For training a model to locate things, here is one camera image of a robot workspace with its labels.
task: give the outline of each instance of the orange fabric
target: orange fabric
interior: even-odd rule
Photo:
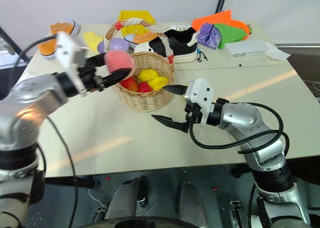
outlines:
[[[206,17],[198,18],[198,19],[194,19],[192,22],[192,27],[196,31],[199,31],[202,24],[204,24],[204,23],[228,24],[228,25],[233,26],[235,28],[243,29],[247,34],[247,36],[244,37],[243,40],[247,39],[247,37],[250,33],[250,29],[248,28],[248,26],[245,23],[231,19],[231,10],[224,11],[224,12],[217,13],[217,14],[213,14],[213,15],[209,15]]]
[[[53,54],[56,50],[56,40],[51,39],[49,41],[46,41],[44,43],[38,44],[39,51],[42,55],[48,56],[50,54]]]
[[[226,23],[226,24],[233,26],[235,28],[243,29],[246,32],[246,37],[244,37],[243,40],[247,39],[247,37],[250,33],[250,29],[245,23],[243,23],[241,21],[237,21],[237,20],[230,20],[230,22]]]
[[[74,29],[74,25],[70,23],[56,23],[50,25],[52,35],[55,35],[59,31],[65,31],[68,34],[71,34],[72,30]]]
[[[192,27],[196,30],[199,31],[201,28],[201,25],[204,23],[209,23],[209,24],[214,24],[214,23],[219,23],[219,24],[225,24],[226,22],[231,20],[231,10],[224,11],[221,13],[205,16],[202,18],[194,19],[192,22]]]
[[[135,44],[141,44],[144,42],[151,41],[151,40],[155,39],[156,37],[158,37],[158,34],[153,33],[153,32],[146,32],[144,34],[136,34],[133,38],[133,42]]]

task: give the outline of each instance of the black and white sneaker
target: black and white sneaker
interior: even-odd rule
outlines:
[[[193,28],[181,32],[170,29],[164,34],[168,37],[170,48],[173,50],[174,63],[191,62],[197,58],[197,32]],[[152,52],[166,57],[165,46],[159,37],[138,44],[134,52]]]

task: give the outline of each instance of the yellow box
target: yellow box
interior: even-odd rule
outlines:
[[[148,23],[156,24],[155,19],[151,16],[151,14],[148,11],[121,11],[119,14],[118,21],[129,18],[140,18],[146,20]],[[141,25],[127,26],[122,28],[121,31],[123,36],[127,34],[144,34],[145,32],[147,32],[147,30]]]

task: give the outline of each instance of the white table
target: white table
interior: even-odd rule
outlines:
[[[256,22],[249,39],[271,42]],[[110,25],[83,25],[83,32],[103,36]],[[320,105],[288,63],[265,56],[228,60],[220,51],[199,45],[208,61],[176,64],[175,83],[205,77],[214,89],[214,99],[257,102],[275,109],[290,137],[288,158],[319,155]],[[90,51],[88,56],[96,55]],[[25,72],[36,75],[62,72],[57,61],[46,61],[37,52]],[[105,67],[99,68],[106,75]],[[163,126],[151,114],[184,120],[183,96],[175,95],[166,106],[153,112],[128,108],[109,88],[87,97],[73,97],[51,117],[61,131],[75,162],[76,173],[101,174],[133,170],[244,162],[236,148],[205,150],[196,146],[188,134]],[[265,123],[277,129],[277,120],[261,110]],[[234,139],[216,127],[196,126],[196,137],[207,144],[225,144]],[[47,177],[72,174],[66,151],[47,121],[39,136],[47,159]]]

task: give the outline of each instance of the shoelace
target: shoelace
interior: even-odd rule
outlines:
[[[198,56],[198,54],[199,54],[199,58],[198,58],[198,57],[196,58],[196,60],[197,60],[199,63],[202,62],[201,54],[203,54],[203,58],[208,61],[206,55],[205,55],[203,52],[201,52],[200,49],[196,49],[196,53],[197,53],[197,56]]]

